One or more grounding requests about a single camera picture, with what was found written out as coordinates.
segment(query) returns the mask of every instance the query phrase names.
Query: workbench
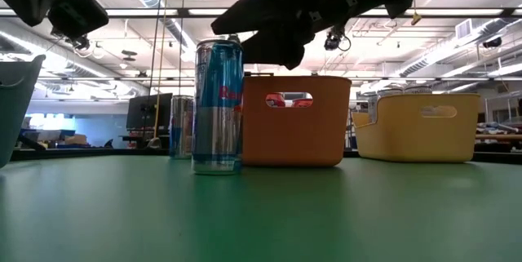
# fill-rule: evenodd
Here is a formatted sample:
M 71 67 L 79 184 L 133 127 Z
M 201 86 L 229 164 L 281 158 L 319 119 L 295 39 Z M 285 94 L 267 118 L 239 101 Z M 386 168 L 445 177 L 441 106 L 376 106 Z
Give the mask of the workbench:
M 106 156 L 0 170 L 0 261 L 522 260 L 522 167 L 347 158 L 194 175 Z

